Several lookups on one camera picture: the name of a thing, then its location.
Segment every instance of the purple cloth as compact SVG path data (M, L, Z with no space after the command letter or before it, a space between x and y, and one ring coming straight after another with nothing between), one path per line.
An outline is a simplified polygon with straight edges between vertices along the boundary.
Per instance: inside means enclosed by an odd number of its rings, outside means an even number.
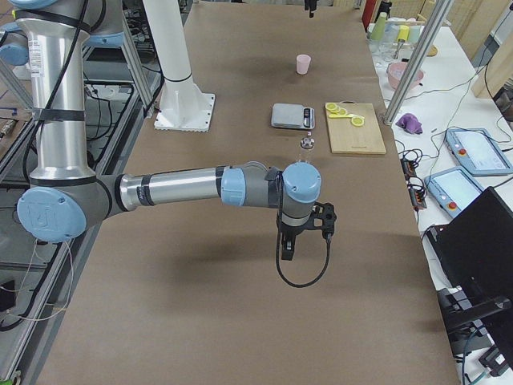
M404 131L410 134L422 134L422 123L418 121L414 114L404 114L396 125L404 128Z

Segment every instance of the robotic arm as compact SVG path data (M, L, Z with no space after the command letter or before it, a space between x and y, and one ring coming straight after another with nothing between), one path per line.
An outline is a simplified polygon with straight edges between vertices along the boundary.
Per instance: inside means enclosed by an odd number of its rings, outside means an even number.
M121 0L10 2L28 39L36 122L32 137L38 166L30 173L31 188L18 202L27 231L44 241L67 241L139 206L220 197L228 205L278 209L282 259L292 259L295 238L306 229L321 230L329 244L336 215L332 205L316 202L321 175L308 163L291 164L283 172L250 162L97 176L87 166L81 46L86 41L103 47L123 43Z

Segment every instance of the table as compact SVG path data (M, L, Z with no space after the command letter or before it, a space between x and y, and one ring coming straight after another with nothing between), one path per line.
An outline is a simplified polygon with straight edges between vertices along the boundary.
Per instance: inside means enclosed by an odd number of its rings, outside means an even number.
M127 172L247 160L283 168L304 133L270 127L276 102L322 111L352 99L383 113L360 19L336 8L309 19L299 6L194 5L186 37L195 81L216 93L210 132L149 121ZM313 57L302 77L299 53ZM307 290L277 276L272 210L210 200L106 221L38 383L456 385L394 138L382 130L386 156L335 156L318 116L319 200L339 219L328 272ZM324 252L320 234L302 234L285 273L311 278Z
M436 148L430 141L433 134L444 132L448 126L458 126L462 128L486 128L491 136L497 140L508 141L507 135L501 132L501 129L513 136L510 127L504 119L500 119L501 114L491 99L478 99L474 97L471 87L474 81L456 87L452 91L437 91L421 94L430 90L448 90L459 84L465 83L475 74L475 69L471 66L467 56L459 46L456 37L449 27L442 27L434 45L438 48L438 54L435 57L426 58L422 69L426 76L422 80L422 87L416 87L411 90L407 98L419 95L405 100L401 111L398 113L396 121L403 114L409 112L416 115L422 123L424 133L420 136L411 135L404 132L395 124L391 129L394 137L404 143L406 148L420 148L425 154L436 155ZM388 84L386 76L386 63L380 55L373 56L376 73L379 76L380 88L385 101L390 100L393 90ZM442 143L443 135L434 138L434 142L439 147ZM500 144L501 148L513 147L513 142ZM398 151L402 151L402 145L398 144ZM513 160L513 154L506 152L506 157ZM454 157L448 151L444 144L441 148L440 157L436 160L425 158L417 168L417 174L424 178L430 173L440 172L458 165ZM496 185L506 180L510 176L486 176L476 177L483 187ZM513 207L513 182L497 188L501 197ZM419 215L418 229L421 233L431 225L443 225L450 222L449 215L443 211L436 200L429 196L426 198L427 209L422 210ZM430 264L430 272L437 290L450 287L450 283L442 271L436 255L431 248L428 240L424 240L424 250ZM477 358L486 350L476 351L469 356L466 362L466 371L472 379L475 379L482 371L483 367L479 364ZM513 371L507 371L499 378L485 378L483 384L509 384L513 382Z

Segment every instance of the silver metal tube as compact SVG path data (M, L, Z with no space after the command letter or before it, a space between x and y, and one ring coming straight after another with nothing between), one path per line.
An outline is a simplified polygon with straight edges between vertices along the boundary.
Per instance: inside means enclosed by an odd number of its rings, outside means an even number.
M148 176L125 175L121 201L128 210L143 205L217 198L216 169L166 172Z
M137 54L137 49L135 48L134 41L132 40L127 20L125 19L124 15L122 15L122 17L125 39L123 45L121 46L121 51L123 51L125 60L127 61L128 70L130 70L131 77L134 79L135 88L137 88L141 100L143 100L143 105L145 107L150 107L151 100L153 99L150 86L147 83L146 76L143 73L143 64L141 63L139 55Z
M34 107L45 108L68 56L75 28L32 18L19 19L18 24L29 39ZM80 32L53 109L84 111L81 47L87 37L86 32ZM95 175L87 166L85 122L47 121L36 137L38 167L30 174L31 179L73 180Z
M438 34L440 27L442 26L450 8L453 5L454 0L438 0L434 6L433 13L427 21L424 30L422 31L421 38L418 41L418 45L415 48L414 53L411 55L411 59L408 62L408 66L404 74L401 77L398 88L388 105L383 123L391 125L394 122L395 116L399 112L399 108L402 106L402 102L406 98L406 94L410 90L410 85L414 81L417 71L420 69L427 52L433 44L434 38Z
M28 93L22 82L13 74L13 71L0 59L0 81L11 91L18 102L26 110L32 109L32 96Z

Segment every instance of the brown paper table covering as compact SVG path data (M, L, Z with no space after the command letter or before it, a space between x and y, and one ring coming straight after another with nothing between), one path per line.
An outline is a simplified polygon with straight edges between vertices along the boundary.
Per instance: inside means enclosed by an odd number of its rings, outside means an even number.
M384 112L358 11L194 5L186 37L196 83L216 93L209 133L147 121L127 172L259 160L285 167L301 132L270 127L274 103L315 107L319 201L338 214L332 260L298 290L274 266L275 211L220 200L141 208L103 224L39 384L455 385L436 294L394 139L385 156L330 153L325 101ZM294 73L307 53L306 76ZM325 256L299 236L285 273L304 282Z

